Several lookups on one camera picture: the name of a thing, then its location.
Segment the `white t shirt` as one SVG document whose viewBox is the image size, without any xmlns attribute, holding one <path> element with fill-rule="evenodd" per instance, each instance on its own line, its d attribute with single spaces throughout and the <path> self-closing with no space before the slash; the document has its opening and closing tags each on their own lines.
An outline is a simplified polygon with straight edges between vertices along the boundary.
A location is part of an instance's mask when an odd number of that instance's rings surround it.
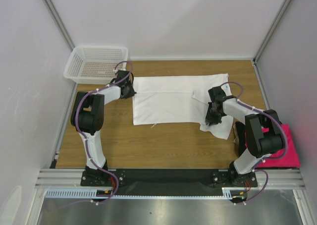
<svg viewBox="0 0 317 225">
<path fill-rule="evenodd" d="M 133 87 L 133 124 L 192 122 L 200 130 L 220 139 L 228 139 L 233 117 L 225 116 L 221 123 L 208 126 L 205 118 L 211 101 L 208 90 L 228 81 L 227 73 L 199 76 L 136 77 Z"/>
</svg>

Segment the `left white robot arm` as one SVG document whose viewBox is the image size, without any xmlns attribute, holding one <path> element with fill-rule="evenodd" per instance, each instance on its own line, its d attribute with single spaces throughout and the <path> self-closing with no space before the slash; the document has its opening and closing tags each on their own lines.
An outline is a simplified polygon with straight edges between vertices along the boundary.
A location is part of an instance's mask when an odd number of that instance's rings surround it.
<svg viewBox="0 0 317 225">
<path fill-rule="evenodd" d="M 113 178 L 108 173 L 107 160 L 101 143 L 105 105 L 135 96 L 134 75 L 131 71 L 118 70 L 115 78 L 101 89 L 79 91 L 71 113 L 70 122 L 79 133 L 85 148 L 86 165 L 82 173 L 82 186 L 103 186 Z"/>
</svg>

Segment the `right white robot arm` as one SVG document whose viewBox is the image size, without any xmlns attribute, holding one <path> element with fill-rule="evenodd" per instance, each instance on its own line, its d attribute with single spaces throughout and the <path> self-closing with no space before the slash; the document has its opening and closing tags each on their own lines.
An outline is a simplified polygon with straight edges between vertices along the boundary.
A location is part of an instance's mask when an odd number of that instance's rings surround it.
<svg viewBox="0 0 317 225">
<path fill-rule="evenodd" d="M 206 125 L 217 125 L 225 116 L 232 116 L 245 126 L 247 148 L 229 165 L 225 184 L 241 187 L 253 176 L 257 165 L 266 159 L 283 158 L 288 151 L 287 136 L 275 110 L 260 110 L 233 95 L 226 95 L 221 86 L 208 90 L 210 102 Z"/>
</svg>

